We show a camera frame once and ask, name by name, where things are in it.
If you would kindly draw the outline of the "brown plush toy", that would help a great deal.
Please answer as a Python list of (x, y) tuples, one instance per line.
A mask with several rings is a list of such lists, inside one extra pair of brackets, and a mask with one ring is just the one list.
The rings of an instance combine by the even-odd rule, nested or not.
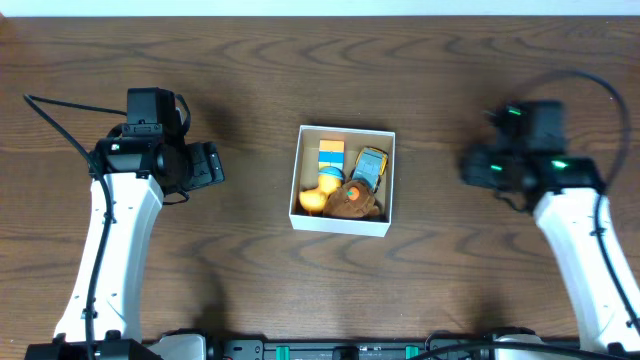
[(379, 216), (381, 209), (367, 185), (351, 180), (329, 196), (322, 214), (347, 220), (370, 219)]

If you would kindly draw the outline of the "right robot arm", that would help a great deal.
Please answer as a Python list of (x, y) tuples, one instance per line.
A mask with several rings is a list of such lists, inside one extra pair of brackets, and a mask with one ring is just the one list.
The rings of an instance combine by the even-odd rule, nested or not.
[(639, 354), (639, 287), (618, 242), (594, 160), (567, 152), (559, 101), (504, 106), (491, 116), (492, 144), (470, 147), (461, 178), (505, 200), (520, 194), (556, 259), (581, 349)]

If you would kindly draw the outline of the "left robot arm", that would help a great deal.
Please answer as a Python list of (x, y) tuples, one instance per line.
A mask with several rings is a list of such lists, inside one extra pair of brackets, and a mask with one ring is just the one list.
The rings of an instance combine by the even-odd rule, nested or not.
[(203, 330), (171, 331), (147, 344), (140, 305), (151, 233), (161, 209), (187, 202), (192, 191), (225, 176), (216, 146), (189, 144), (190, 110), (182, 95), (158, 87), (131, 88), (125, 122), (87, 151), (42, 109), (26, 103), (84, 158), (91, 178), (91, 217), (71, 298), (53, 338), (31, 344), (26, 360), (219, 359), (219, 344)]

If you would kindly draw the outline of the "orange duck toy blue cap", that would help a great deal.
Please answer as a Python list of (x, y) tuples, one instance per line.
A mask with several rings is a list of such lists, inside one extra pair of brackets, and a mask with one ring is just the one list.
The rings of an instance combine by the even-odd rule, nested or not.
[(324, 211), (330, 195), (343, 185), (344, 175), (337, 167), (328, 166), (318, 171), (317, 181), (315, 188), (299, 192), (300, 205), (309, 215)]

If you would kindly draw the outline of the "multicolour puzzle cube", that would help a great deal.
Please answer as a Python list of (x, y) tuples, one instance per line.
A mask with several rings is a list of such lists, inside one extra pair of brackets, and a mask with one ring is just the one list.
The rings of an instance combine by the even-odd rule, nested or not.
[(345, 143), (340, 140), (322, 139), (319, 142), (318, 168), (334, 167), (342, 171), (345, 158)]

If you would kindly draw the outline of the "yellow grey toy truck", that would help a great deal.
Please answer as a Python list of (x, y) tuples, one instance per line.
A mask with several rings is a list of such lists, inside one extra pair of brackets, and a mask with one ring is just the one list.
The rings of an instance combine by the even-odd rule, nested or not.
[(376, 193), (388, 163), (388, 154), (378, 148), (364, 147), (358, 154), (351, 179), (364, 183)]

